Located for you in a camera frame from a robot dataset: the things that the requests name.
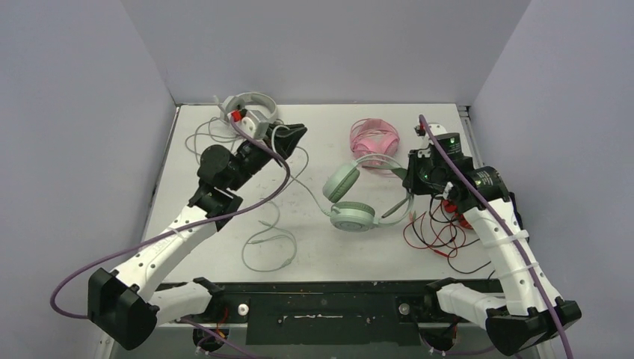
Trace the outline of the pink cat-ear headphones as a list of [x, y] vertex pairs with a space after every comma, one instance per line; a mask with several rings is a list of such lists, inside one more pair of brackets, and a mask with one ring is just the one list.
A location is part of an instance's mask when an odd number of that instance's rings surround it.
[[[352, 124], [349, 132], [349, 148], [354, 159], [370, 154], [381, 154], [391, 158], [397, 153], [400, 145], [400, 135], [397, 129], [378, 118], [365, 118]], [[387, 163], [380, 162], [386, 157], [374, 157], [362, 163], [362, 167], [372, 170], [383, 170]]]

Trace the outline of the mint green headphones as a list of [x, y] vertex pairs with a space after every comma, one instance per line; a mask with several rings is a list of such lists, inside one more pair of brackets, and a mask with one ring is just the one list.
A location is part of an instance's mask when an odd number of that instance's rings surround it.
[[[341, 200], [358, 180], [360, 176], [359, 167], [377, 171], [390, 171], [395, 176], [397, 175], [397, 170], [404, 170], [404, 168], [401, 167], [396, 159], [394, 159], [392, 156], [389, 156], [394, 155], [396, 153], [396, 150], [398, 149], [398, 143], [400, 141], [398, 132], [392, 125], [388, 123], [384, 123], [386, 129], [383, 129], [383, 125], [373, 125], [375, 127], [371, 127], [369, 125], [371, 120], [379, 120], [379, 122], [382, 121], [375, 118], [366, 118], [358, 120], [353, 124], [353, 126], [351, 127], [349, 140], [350, 149], [353, 154], [354, 160], [350, 163], [346, 163], [340, 166], [337, 171], [328, 178], [327, 182], [322, 188], [322, 194], [325, 198], [327, 198], [328, 201], [332, 203], [330, 209], [324, 209], [316, 199], [316, 196], [306, 185], [299, 181], [297, 177], [290, 176], [290, 178], [292, 178], [291, 182], [297, 182], [308, 191], [311, 198], [316, 202], [318, 208], [327, 217], [330, 218], [331, 224], [338, 230], [344, 230], [352, 233], [361, 233], [377, 227], [391, 227], [402, 221], [405, 218], [407, 212], [411, 211], [413, 208], [413, 194], [409, 194], [409, 192], [405, 195], [403, 201], [397, 203], [392, 209], [385, 212], [380, 218], [377, 217], [375, 210], [366, 203]], [[379, 142], [377, 142], [373, 138], [379, 135], [383, 137]], [[384, 221], [384, 219], [390, 217], [406, 202], [407, 212], [405, 212], [398, 220], [391, 222]], [[260, 220], [259, 223], [265, 226], [265, 229], [254, 233], [251, 237], [249, 237], [241, 250], [241, 260], [243, 264], [251, 271], [261, 273], [273, 272], [287, 267], [296, 258], [298, 252], [298, 245], [295, 236], [288, 230], [279, 228], [277, 226], [280, 220], [279, 206], [272, 200], [267, 201], [267, 204], [271, 204], [274, 208], [274, 222], [271, 224], [267, 221]], [[255, 240], [255, 237], [263, 235], [269, 230], [276, 230], [280, 233], [265, 239]], [[293, 244], [293, 254], [283, 263], [281, 263], [280, 266], [275, 269], [255, 269], [254, 267], [247, 264], [247, 260], [245, 259], [244, 254], [247, 245], [256, 245], [283, 238], [289, 239]]]

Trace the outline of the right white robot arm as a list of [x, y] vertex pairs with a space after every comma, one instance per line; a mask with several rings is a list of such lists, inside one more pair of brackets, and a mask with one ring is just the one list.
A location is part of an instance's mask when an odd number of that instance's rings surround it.
[[456, 315], [483, 328], [493, 346], [512, 356], [547, 342], [581, 316], [550, 283], [529, 247], [511, 193], [491, 166], [475, 168], [464, 155], [458, 133], [433, 136], [423, 149], [410, 150], [403, 186], [414, 195], [452, 202], [486, 251], [503, 298], [470, 289], [454, 278], [427, 286], [425, 314], [434, 320]]

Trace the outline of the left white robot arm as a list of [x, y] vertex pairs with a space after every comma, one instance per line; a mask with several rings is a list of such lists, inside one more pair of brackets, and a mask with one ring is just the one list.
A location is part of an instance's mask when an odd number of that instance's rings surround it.
[[271, 160], [289, 172], [286, 160], [307, 133], [303, 124], [270, 125], [262, 140], [246, 137], [236, 151], [214, 144], [200, 156], [197, 190], [173, 225], [110, 271], [89, 278], [87, 317], [126, 350], [145, 342], [155, 328], [183, 316], [218, 319], [223, 300], [219, 287], [199, 277], [165, 291], [163, 280], [199, 244], [231, 218], [249, 212], [234, 192]]

